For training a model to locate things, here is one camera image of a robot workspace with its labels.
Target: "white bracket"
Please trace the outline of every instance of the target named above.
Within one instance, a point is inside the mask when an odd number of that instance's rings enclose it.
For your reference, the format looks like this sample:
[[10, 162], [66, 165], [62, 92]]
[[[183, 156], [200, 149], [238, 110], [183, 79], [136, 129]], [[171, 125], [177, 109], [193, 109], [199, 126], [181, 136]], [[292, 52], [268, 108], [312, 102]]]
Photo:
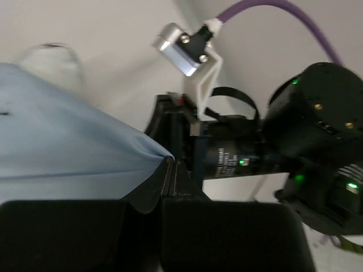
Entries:
[[201, 64], [193, 75], [184, 77], [184, 93], [197, 107], [199, 119], [204, 114], [223, 64], [222, 57], [211, 46], [207, 46], [205, 51], [208, 60]]

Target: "green light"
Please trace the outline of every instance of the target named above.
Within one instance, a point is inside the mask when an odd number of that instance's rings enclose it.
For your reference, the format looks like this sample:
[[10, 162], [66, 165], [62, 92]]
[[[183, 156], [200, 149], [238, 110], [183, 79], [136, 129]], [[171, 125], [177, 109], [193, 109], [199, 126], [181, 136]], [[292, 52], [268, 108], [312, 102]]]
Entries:
[[349, 183], [348, 186], [352, 189], [358, 189], [358, 185], [354, 183]]
[[297, 183], [302, 183], [304, 181], [304, 179], [305, 179], [305, 176], [304, 175], [297, 175], [297, 176], [295, 176], [295, 181]]

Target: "label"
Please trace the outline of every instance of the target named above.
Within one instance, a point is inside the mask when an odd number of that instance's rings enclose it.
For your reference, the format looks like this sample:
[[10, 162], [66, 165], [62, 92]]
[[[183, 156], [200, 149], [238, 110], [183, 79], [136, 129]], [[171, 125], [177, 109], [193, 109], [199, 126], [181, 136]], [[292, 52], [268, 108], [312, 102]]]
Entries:
[[230, 155], [224, 148], [218, 149], [218, 163], [215, 177], [232, 177], [238, 165], [238, 156]]

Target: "screw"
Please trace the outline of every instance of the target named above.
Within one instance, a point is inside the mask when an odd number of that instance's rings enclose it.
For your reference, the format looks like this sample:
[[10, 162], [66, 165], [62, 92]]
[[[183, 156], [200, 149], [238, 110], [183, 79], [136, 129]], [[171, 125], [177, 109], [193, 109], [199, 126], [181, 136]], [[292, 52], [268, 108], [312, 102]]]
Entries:
[[314, 108], [317, 110], [323, 109], [323, 105], [322, 104], [315, 104]]
[[345, 127], [347, 129], [353, 129], [354, 128], [354, 124], [353, 123], [345, 123]]
[[191, 41], [191, 38], [188, 36], [188, 35], [181, 35], [180, 37], [180, 41], [183, 43], [183, 44], [187, 44], [188, 42]]
[[208, 60], [208, 56], [207, 55], [201, 55], [201, 56], [199, 56], [199, 60], [200, 60], [200, 62], [206, 62], [207, 60]]

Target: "blue fabric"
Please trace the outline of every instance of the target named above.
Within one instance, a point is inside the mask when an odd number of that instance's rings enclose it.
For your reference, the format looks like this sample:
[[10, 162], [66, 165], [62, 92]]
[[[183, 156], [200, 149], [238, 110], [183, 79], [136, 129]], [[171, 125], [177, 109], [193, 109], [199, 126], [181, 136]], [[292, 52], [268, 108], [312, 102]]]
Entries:
[[144, 133], [8, 63], [0, 63], [0, 132], [0, 204], [120, 199], [171, 156]]

